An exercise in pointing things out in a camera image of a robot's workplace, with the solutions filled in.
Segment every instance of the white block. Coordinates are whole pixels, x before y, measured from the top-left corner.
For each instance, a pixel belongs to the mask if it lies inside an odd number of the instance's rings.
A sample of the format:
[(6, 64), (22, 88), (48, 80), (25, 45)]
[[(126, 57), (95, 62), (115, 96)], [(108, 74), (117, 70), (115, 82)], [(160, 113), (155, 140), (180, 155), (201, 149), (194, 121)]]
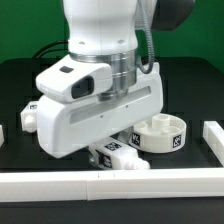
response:
[(205, 121), (203, 138), (224, 166), (224, 130), (216, 121)]
[(3, 135), (2, 125), (0, 125), (0, 147), (2, 146), (3, 142), (4, 142), (4, 135)]
[(1, 173), (0, 202), (86, 200), (82, 172)]

